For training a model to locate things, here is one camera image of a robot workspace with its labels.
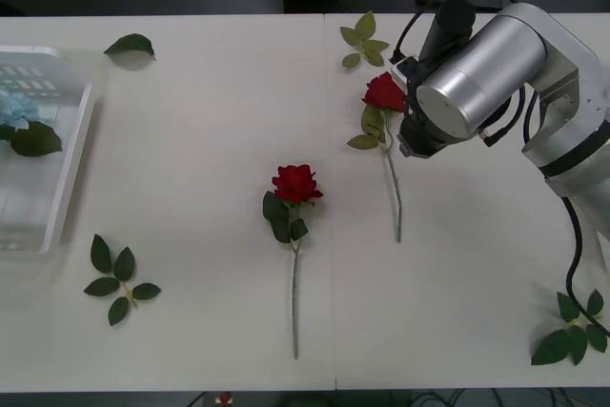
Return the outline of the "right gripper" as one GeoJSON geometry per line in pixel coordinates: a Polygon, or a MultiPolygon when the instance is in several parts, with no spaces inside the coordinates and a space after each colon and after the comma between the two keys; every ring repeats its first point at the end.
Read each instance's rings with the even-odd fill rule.
{"type": "Polygon", "coordinates": [[[397,139],[399,150],[405,157],[428,159],[446,147],[426,129],[415,112],[408,110],[401,121],[397,139]]]}

